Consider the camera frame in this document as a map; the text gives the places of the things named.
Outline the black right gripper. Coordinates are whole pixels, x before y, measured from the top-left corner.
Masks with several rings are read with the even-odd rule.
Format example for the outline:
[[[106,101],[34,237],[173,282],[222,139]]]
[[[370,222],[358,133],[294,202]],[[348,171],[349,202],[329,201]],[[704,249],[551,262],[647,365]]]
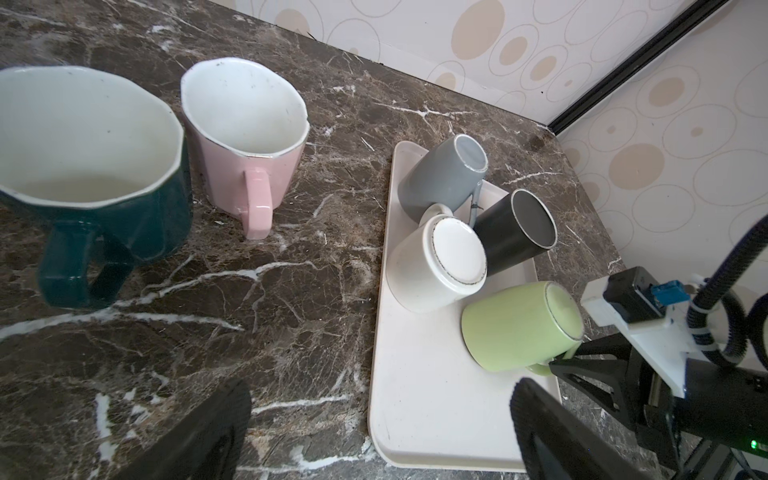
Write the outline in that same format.
[[[685,362],[681,397],[620,333],[581,344],[572,358],[549,363],[570,384],[635,433],[640,446],[670,468],[681,465],[681,436],[767,456],[767,374]]]

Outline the pink faceted mug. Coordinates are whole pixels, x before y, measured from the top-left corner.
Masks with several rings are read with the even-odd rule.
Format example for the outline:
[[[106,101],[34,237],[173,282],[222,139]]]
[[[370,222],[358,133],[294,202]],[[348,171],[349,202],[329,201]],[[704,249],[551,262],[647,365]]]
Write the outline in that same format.
[[[291,83],[241,58],[198,62],[180,82],[190,155],[210,202],[266,238],[310,133],[306,104]]]

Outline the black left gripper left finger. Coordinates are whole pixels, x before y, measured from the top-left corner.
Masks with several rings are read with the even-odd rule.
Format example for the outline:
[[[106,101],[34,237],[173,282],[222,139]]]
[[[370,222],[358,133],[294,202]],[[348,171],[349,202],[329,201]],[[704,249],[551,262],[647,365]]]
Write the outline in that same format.
[[[231,479],[251,417],[251,395],[242,379],[229,379],[117,479]]]

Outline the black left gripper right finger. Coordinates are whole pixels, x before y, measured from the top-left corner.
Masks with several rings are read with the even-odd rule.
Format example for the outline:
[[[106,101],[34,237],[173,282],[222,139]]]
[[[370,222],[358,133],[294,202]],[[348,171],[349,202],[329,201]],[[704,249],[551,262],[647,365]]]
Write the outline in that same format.
[[[536,381],[522,378],[514,387],[509,408],[531,479],[645,477]]]

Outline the dark green faceted mug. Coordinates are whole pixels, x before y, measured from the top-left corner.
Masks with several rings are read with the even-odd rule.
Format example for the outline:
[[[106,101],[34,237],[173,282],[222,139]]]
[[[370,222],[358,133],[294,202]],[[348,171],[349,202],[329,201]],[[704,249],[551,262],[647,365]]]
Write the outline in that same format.
[[[45,302],[112,304],[132,271],[169,256],[192,225],[184,128],[136,83],[81,66],[1,73],[1,199],[41,219]]]

